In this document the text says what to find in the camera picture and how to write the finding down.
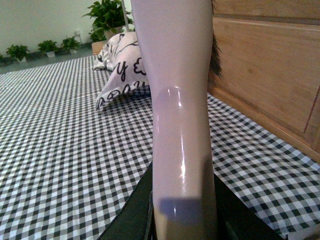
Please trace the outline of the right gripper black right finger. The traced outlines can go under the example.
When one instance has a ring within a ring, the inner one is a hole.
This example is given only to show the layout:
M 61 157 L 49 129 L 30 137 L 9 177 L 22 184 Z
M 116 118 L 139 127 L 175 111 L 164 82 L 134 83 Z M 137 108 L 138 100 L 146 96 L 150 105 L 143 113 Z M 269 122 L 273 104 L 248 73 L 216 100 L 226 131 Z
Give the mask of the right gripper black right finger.
M 281 240 L 223 183 L 214 177 L 219 240 Z

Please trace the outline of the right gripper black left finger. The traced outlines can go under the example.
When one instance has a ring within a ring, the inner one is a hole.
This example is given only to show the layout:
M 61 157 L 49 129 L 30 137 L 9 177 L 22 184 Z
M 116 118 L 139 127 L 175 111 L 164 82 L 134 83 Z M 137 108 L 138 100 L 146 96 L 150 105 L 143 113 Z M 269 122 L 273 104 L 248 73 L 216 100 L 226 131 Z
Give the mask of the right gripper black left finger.
M 153 164 L 150 163 L 123 209 L 99 236 L 100 240 L 153 240 Z

